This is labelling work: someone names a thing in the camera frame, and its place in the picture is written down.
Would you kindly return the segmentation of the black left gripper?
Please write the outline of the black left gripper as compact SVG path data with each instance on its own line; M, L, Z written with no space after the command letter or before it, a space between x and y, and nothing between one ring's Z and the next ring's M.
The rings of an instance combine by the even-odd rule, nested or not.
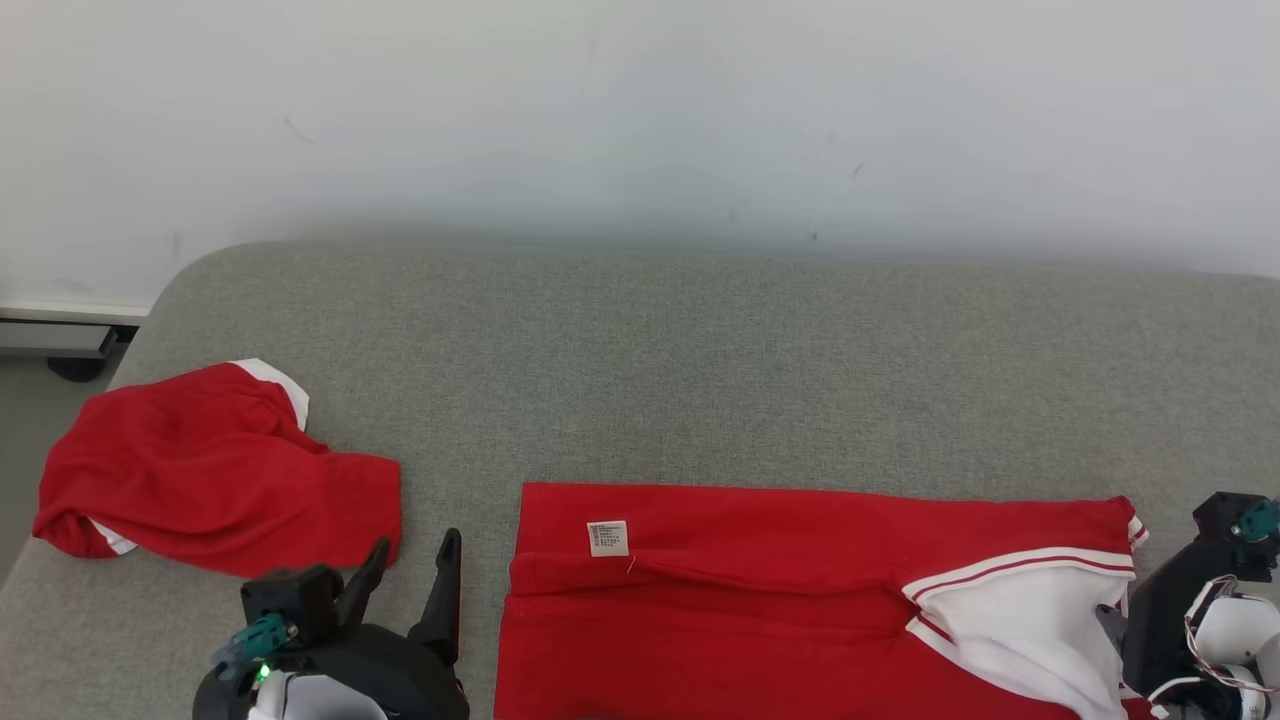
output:
M334 602L334 635L284 647L228 671L210 670L195 692L197 719L467 719L454 675L462 591L460 529L436 551L436 575L408 638L361 624L387 570L392 542L380 537Z

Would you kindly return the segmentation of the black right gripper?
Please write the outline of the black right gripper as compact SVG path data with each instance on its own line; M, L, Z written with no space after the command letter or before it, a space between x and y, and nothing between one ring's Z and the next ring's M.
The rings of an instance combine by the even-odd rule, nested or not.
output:
M1201 671L1187 643L1185 615L1206 583L1217 575L1217 552L1188 544L1143 580L1123 602L1096 606L1096 619L1116 652L1123 652L1123 679L1142 696L1169 682Z

